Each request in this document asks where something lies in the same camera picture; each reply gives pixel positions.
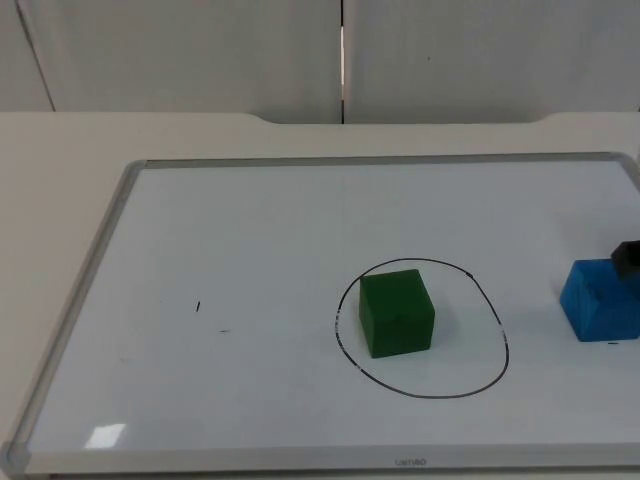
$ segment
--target drawn circle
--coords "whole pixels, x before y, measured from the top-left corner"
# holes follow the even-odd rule
[[[349,353],[349,351],[347,350],[347,348],[344,345],[342,337],[340,336],[341,312],[343,311],[345,299],[349,295],[349,292],[360,281],[360,279],[362,277],[364,277],[365,275],[368,275],[369,273],[373,272],[374,270],[380,269],[381,267],[384,267],[386,265],[390,265],[390,264],[393,264],[393,263],[398,263],[398,262],[430,262],[430,263],[433,263],[433,264],[443,265],[443,266],[450,267],[450,268],[454,269],[456,272],[459,272],[461,274],[465,274],[473,282],[473,284],[475,285],[477,290],[480,292],[483,300],[489,306],[489,308],[491,310],[492,317],[493,317],[493,319],[495,319],[495,322],[497,323],[497,325],[499,327],[499,330],[500,330],[500,334],[502,336],[502,344],[504,345],[504,363],[503,363],[502,368],[500,369],[499,373],[495,377],[491,378],[490,381],[488,381],[486,384],[482,385],[481,387],[474,388],[473,390],[470,390],[470,391],[462,391],[462,392],[459,392],[459,393],[451,393],[451,394],[446,394],[446,395],[424,395],[424,394],[420,394],[420,393],[410,392],[410,391],[408,391],[406,389],[397,388],[395,386],[390,385],[387,382],[382,381],[378,376],[376,376],[373,373],[371,373],[370,370],[367,370],[362,365],[360,365],[356,361],[356,359],[354,358],[354,355]],[[365,272],[363,272],[362,274],[358,275],[349,284],[349,286],[347,287],[347,289],[344,291],[344,293],[342,294],[342,296],[340,298],[340,302],[338,304],[338,310],[336,312],[336,318],[335,318],[335,335],[336,335],[336,340],[338,342],[338,346],[340,347],[340,350],[342,350],[342,353],[344,353],[344,355],[347,357],[349,362],[351,362],[365,377],[367,377],[369,380],[377,383],[378,385],[380,385],[380,386],[382,386],[382,387],[384,387],[384,388],[386,388],[388,390],[391,390],[393,392],[399,393],[401,395],[405,395],[407,397],[412,397],[412,398],[450,399],[450,398],[470,397],[472,395],[476,395],[478,393],[484,392],[485,390],[487,390],[487,389],[491,388],[492,386],[494,386],[495,384],[497,384],[504,377],[505,373],[507,372],[507,369],[509,368],[509,342],[507,340],[507,335],[506,335],[506,333],[504,331],[504,327],[502,325],[502,321],[500,320],[500,317],[498,316],[495,308],[493,307],[493,304],[489,300],[489,297],[487,297],[486,293],[484,292],[484,290],[482,289],[482,287],[480,286],[478,281],[473,277],[473,275],[470,272],[468,272],[464,268],[459,267],[458,265],[454,265],[453,263],[445,262],[445,261],[442,261],[442,260],[436,260],[436,259],[432,259],[432,258],[406,257],[406,258],[397,258],[397,259],[394,259],[394,260],[388,260],[386,262],[379,263],[378,265],[375,265],[375,266],[369,268],[368,270],[366,270]]]

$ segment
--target whiteboard frame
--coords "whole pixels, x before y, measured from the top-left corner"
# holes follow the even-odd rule
[[[86,295],[139,173],[145,169],[330,166],[533,161],[618,162],[640,192],[640,169],[627,154],[575,152],[334,158],[138,160],[124,170],[28,389],[0,467],[12,479],[51,474],[441,470],[466,468],[640,468],[640,443],[496,446],[286,447],[174,452],[32,454],[28,442]]]

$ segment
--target cube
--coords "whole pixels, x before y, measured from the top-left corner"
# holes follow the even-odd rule
[[[578,260],[560,304],[581,342],[629,340],[640,335],[640,299],[609,259]]]
[[[373,358],[431,347],[435,310],[418,270],[362,277],[359,316]]]

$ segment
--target whiteboard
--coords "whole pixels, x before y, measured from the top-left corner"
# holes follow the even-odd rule
[[[640,443],[638,342],[580,343],[558,301],[574,260],[640,238],[638,190],[604,158],[141,169],[29,452],[389,447],[373,464],[401,466],[406,447],[430,466],[431,447]],[[420,270],[431,350],[369,358],[349,286],[372,268]]]

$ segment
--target black object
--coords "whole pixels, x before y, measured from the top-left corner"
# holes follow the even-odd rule
[[[622,242],[611,254],[618,278],[640,273],[640,240]]]

